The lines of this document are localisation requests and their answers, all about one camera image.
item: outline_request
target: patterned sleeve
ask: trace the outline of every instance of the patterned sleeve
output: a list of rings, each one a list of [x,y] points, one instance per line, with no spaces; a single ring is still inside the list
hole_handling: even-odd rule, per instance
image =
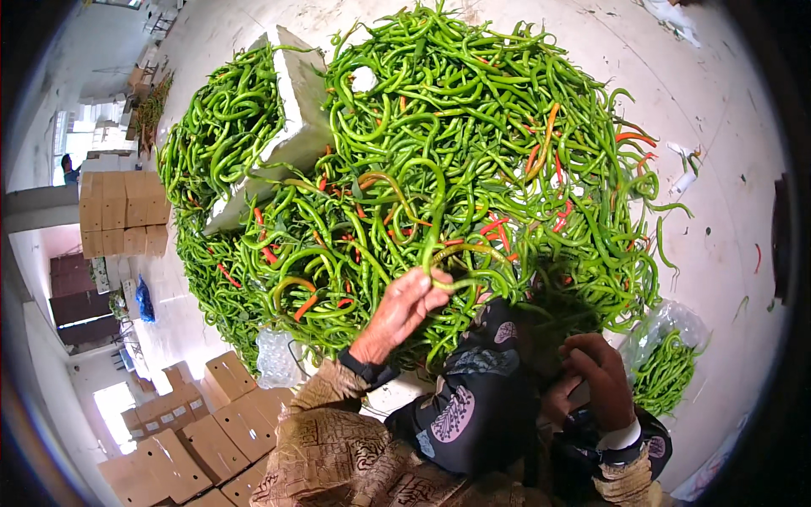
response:
[[[662,501],[662,488],[650,479],[648,446],[642,448],[639,458],[623,466],[600,465],[602,477],[595,477],[594,486],[605,501],[613,505],[645,507],[658,506]]]
[[[325,360],[318,373],[293,398],[288,414],[298,414],[322,406],[358,411],[360,404],[357,401],[367,389],[369,384],[349,368],[338,362]]]

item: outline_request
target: white floor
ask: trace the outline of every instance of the white floor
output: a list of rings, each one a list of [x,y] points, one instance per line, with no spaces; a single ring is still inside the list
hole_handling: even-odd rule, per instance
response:
[[[329,51],[330,36],[355,18],[371,22],[403,5],[389,0],[189,2],[161,46],[175,70],[161,126],[178,121],[205,76],[273,24]],[[753,408],[783,325],[779,303],[771,313],[766,307],[774,291],[769,249],[773,181],[785,162],[757,65],[727,14],[712,2],[685,9],[696,21],[701,49],[678,41],[630,0],[463,0],[446,7],[460,7],[461,17],[471,23],[491,19],[502,32],[520,19],[543,21],[577,65],[597,79],[613,78],[612,85],[627,88],[636,103],[623,101],[625,117],[662,139],[655,150],[659,159],[652,165],[661,180],[660,203],[670,200],[667,190],[682,174],[679,157],[665,142],[689,148],[700,144],[706,154],[701,176],[682,198],[696,218],[673,213],[665,222],[666,254],[681,267],[675,290],[670,289],[672,271],[659,266],[662,296],[691,307],[713,331],[711,345],[699,359],[699,385],[691,388],[696,397],[683,402],[678,420],[667,421],[675,451],[660,479],[672,490]],[[763,254],[757,275],[756,243]],[[137,329],[150,368],[186,359],[199,372],[202,362],[226,346],[216,330],[203,324],[178,257],[170,248],[164,258],[142,260],[139,268],[159,320]],[[745,296],[749,303],[735,318]],[[373,406],[393,408],[414,396],[395,392],[382,393]]]

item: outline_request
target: person in background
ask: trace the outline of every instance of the person in background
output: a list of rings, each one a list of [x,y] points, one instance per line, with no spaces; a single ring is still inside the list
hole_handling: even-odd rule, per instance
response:
[[[357,340],[285,407],[252,507],[661,504],[654,479],[670,438],[634,406],[619,353],[598,333],[571,336],[562,370],[540,379],[531,365],[543,337],[503,299],[458,337],[433,394],[385,423],[360,415],[361,398],[397,374],[389,354],[449,301],[432,277],[453,282],[417,267],[389,285]],[[569,394],[584,380],[591,401],[577,407]]]
[[[81,166],[77,170],[73,170],[73,162],[71,156],[65,155],[62,157],[62,172],[65,174],[65,184],[78,184],[79,172],[82,170]]]

